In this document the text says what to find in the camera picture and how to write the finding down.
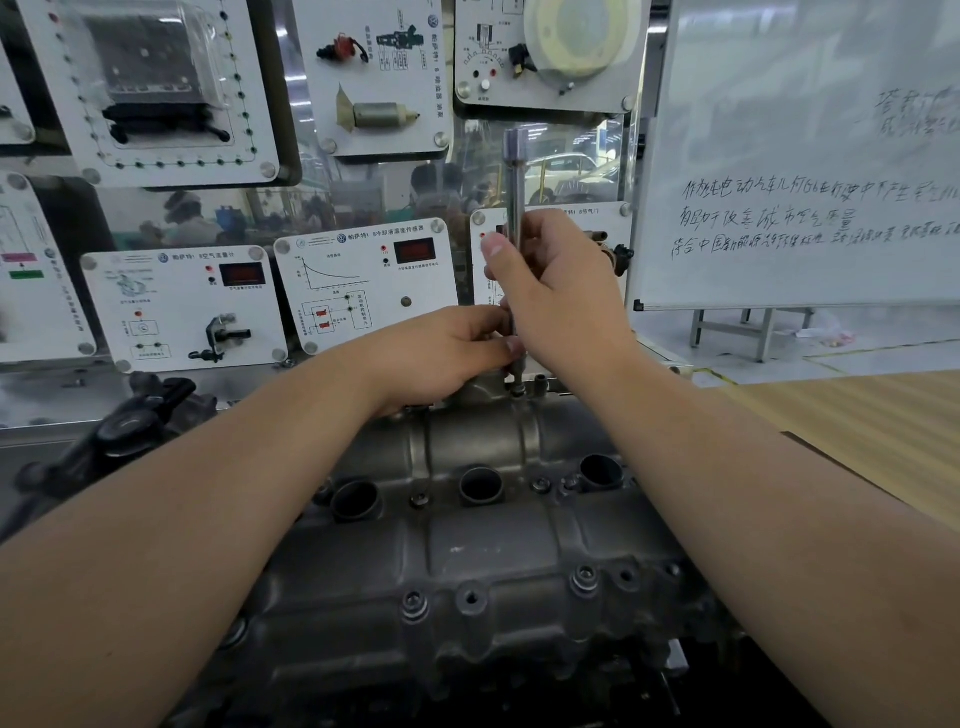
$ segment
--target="metal tool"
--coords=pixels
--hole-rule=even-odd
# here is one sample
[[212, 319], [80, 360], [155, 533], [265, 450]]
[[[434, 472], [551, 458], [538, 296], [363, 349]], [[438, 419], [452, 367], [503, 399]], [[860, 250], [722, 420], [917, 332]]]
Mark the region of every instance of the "metal tool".
[[[529, 141], [526, 129], [508, 129], [503, 135], [503, 162], [507, 166], [507, 238], [523, 255], [523, 215], [526, 212], [526, 175], [527, 175], [527, 143]], [[510, 333], [516, 336], [516, 322], [514, 314], [510, 314]], [[527, 368], [527, 357], [524, 354], [510, 367], [510, 374], [514, 376], [512, 391], [516, 396], [522, 396], [523, 372]]]

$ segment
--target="metal frame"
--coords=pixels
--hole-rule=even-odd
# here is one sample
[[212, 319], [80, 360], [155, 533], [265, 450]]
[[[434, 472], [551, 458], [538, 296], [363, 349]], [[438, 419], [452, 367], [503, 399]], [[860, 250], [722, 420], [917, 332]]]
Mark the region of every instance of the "metal frame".
[[743, 309], [740, 314], [739, 325], [704, 321], [704, 315], [707, 313], [707, 310], [698, 308], [693, 312], [693, 326], [690, 329], [690, 348], [696, 349], [700, 346], [700, 339], [704, 331], [721, 331], [722, 333], [731, 333], [736, 336], [750, 336], [759, 339], [756, 347], [756, 361], [763, 364], [767, 360], [770, 352], [770, 336], [773, 333], [774, 313], [776, 311], [802, 313], [804, 315], [804, 328], [810, 328], [810, 322], [815, 312], [813, 308], [766, 308], [763, 313], [763, 324], [753, 326], [750, 324], [751, 308]]

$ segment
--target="transparent cover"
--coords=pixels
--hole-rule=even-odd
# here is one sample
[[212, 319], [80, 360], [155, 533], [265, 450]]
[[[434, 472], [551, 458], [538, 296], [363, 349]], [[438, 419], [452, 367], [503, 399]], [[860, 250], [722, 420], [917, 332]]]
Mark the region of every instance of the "transparent cover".
[[631, 59], [642, 12], [642, 0], [527, 0], [530, 58], [557, 85], [592, 78]]
[[87, 100], [225, 105], [216, 29], [202, 9], [176, 0], [83, 0], [61, 8]]

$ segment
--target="floor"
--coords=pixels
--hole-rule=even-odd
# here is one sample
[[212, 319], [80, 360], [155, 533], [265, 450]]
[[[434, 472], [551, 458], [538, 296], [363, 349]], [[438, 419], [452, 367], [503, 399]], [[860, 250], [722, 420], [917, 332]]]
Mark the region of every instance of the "floor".
[[[696, 367], [701, 387], [960, 369], [960, 306], [821, 309], [811, 328], [822, 335], [808, 339], [795, 335], [803, 315], [778, 311], [764, 364], [754, 361], [753, 338], [704, 331], [691, 349], [692, 311], [631, 316], [637, 332]], [[738, 324], [740, 311], [708, 311], [706, 319]], [[754, 311], [752, 321], [762, 319], [763, 311]]]

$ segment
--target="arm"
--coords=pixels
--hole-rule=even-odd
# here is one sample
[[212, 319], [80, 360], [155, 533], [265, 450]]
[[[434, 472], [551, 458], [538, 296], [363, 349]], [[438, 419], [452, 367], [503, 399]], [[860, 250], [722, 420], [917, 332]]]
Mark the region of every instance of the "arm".
[[495, 306], [384, 329], [279, 377], [0, 547], [11, 728], [155, 726], [357, 431], [509, 364]]
[[649, 360], [595, 244], [561, 213], [527, 222], [529, 267], [484, 249], [521, 339], [744, 627], [837, 726], [955, 724], [960, 537]]

